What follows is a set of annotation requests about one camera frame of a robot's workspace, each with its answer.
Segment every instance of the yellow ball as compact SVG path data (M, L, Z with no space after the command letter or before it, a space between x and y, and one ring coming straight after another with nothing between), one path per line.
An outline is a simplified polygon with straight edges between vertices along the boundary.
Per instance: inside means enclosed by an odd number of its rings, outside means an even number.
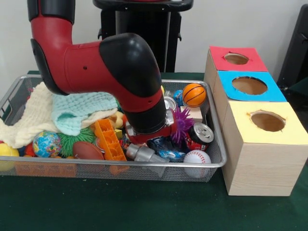
M6 143L0 143L0 156L19 156L19 152ZM12 168L14 168L14 161L0 161L0 171L9 171Z
M162 92L163 92L163 95L165 94L165 89L163 86L161 86L161 89L162 89Z

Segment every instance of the purple spiky ball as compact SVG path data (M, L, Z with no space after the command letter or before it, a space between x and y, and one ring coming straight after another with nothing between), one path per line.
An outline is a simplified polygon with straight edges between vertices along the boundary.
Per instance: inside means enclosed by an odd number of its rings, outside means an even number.
M192 118L188 118L190 109L185 108L181 112L180 108L175 109L174 118L177 123L177 131L171 135L174 143L181 144L186 137L186 132L193 126L194 121Z

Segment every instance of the brown football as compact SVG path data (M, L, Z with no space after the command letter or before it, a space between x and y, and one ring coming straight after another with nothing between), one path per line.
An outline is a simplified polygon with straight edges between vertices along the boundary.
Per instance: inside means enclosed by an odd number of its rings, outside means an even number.
M104 160L104 156L98 147L85 141L74 143L73 155L76 159Z

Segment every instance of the red soda can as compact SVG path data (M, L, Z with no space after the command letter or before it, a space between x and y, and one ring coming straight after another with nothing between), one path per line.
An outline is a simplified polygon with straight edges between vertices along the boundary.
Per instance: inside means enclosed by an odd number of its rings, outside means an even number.
M186 133L186 144L190 150L205 151L214 140L214 133L207 125L195 123Z

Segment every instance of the white wall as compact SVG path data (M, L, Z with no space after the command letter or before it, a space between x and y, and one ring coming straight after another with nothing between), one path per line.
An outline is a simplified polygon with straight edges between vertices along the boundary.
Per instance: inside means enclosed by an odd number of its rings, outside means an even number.
M91 0L77 0L75 43L94 41L100 10ZM301 5L306 0L195 0L182 13L183 41L177 72L203 72L209 45L256 47L278 77ZM26 0L0 1L0 97L15 78L37 70L30 45Z

